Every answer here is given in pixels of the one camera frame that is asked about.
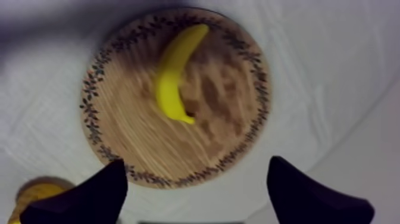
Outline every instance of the banana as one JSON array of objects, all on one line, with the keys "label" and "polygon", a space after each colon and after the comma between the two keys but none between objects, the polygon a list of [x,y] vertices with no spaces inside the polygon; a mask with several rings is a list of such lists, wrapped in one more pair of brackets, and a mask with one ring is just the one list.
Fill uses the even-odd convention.
[{"label": "banana", "polygon": [[208,33],[206,24],[194,25],[180,32],[161,56],[155,78],[155,98],[161,111],[173,120],[194,124],[179,96],[179,83],[190,56]]}]

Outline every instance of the decorative border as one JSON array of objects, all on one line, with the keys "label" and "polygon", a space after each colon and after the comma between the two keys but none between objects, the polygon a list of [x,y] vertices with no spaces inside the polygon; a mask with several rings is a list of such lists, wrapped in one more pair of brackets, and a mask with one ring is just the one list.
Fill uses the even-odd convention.
[{"label": "decorative border", "polygon": [[157,35],[157,30],[161,30],[164,27],[172,27],[173,30],[183,30],[189,26],[195,24],[207,24],[212,32],[221,32],[222,38],[226,41],[228,46],[231,46],[243,60],[248,61],[252,68],[250,72],[256,77],[254,82],[255,90],[257,91],[257,101],[260,103],[258,108],[257,118],[252,120],[250,131],[245,134],[245,140],[241,142],[234,150],[226,154],[222,159],[219,159],[219,163],[214,167],[206,167],[200,172],[194,172],[193,174],[180,178],[177,181],[156,176],[149,172],[137,172],[135,166],[126,165],[126,173],[130,175],[134,181],[145,181],[149,184],[155,184],[157,187],[177,187],[189,186],[194,182],[206,180],[208,177],[218,174],[219,172],[225,171],[225,168],[232,164],[239,155],[245,152],[245,149],[249,144],[254,143],[257,133],[261,130],[264,122],[267,120],[268,115],[268,103],[269,93],[266,87],[267,73],[261,67],[261,54],[258,52],[251,52],[249,50],[250,45],[245,41],[239,39],[234,31],[223,28],[220,22],[214,18],[198,17],[196,15],[183,14],[175,17],[174,20],[167,20],[165,17],[153,16],[152,22],[149,22],[147,26],[137,26],[133,29],[126,37],[118,36],[116,41],[111,42],[112,49],[101,48],[98,54],[95,56],[94,63],[91,68],[87,71],[87,77],[83,80],[83,93],[82,93],[82,104],[80,108],[83,111],[84,118],[83,123],[89,131],[88,139],[92,145],[99,145],[97,152],[106,158],[109,162],[119,159],[120,156],[114,154],[110,147],[107,147],[102,142],[102,132],[98,125],[99,119],[97,114],[99,113],[93,107],[92,99],[99,97],[97,93],[96,84],[104,81],[104,65],[111,61],[110,53],[113,51],[118,53],[125,49],[130,49],[132,45],[138,43],[141,39],[147,39],[150,36]]}]

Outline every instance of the round wooden board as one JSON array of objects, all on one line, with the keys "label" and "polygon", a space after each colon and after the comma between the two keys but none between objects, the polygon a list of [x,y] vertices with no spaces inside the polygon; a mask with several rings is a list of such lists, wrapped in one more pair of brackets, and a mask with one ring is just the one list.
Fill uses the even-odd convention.
[{"label": "round wooden board", "polygon": [[[181,98],[195,124],[167,118],[153,90],[166,45],[184,28],[210,32],[182,74]],[[157,11],[101,46],[83,81],[82,123],[107,164],[123,158],[130,181],[151,188],[196,185],[222,174],[251,148],[270,109],[268,65],[235,22],[202,9]]]}]

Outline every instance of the white tablecloth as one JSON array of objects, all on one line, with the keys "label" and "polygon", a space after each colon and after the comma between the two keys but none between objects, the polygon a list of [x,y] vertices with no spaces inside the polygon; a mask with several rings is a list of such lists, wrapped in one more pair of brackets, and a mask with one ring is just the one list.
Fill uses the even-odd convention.
[{"label": "white tablecloth", "polygon": [[79,183],[103,167],[79,119],[87,62],[114,26],[165,6],[207,8],[241,24],[270,63],[273,108],[254,149],[225,175],[169,191],[130,183],[123,222],[246,219],[268,204],[271,155],[308,170],[365,115],[399,68],[397,0],[3,0],[1,221],[30,178]]}]

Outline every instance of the banana tip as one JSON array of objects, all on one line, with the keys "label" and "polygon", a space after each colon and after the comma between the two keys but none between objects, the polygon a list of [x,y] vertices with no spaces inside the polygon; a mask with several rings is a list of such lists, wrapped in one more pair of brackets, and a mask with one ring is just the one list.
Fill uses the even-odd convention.
[{"label": "banana tip", "polygon": [[183,122],[186,122],[186,123],[188,123],[190,125],[195,123],[195,119],[193,117],[189,117],[189,116],[184,116],[180,120],[183,121]]}]

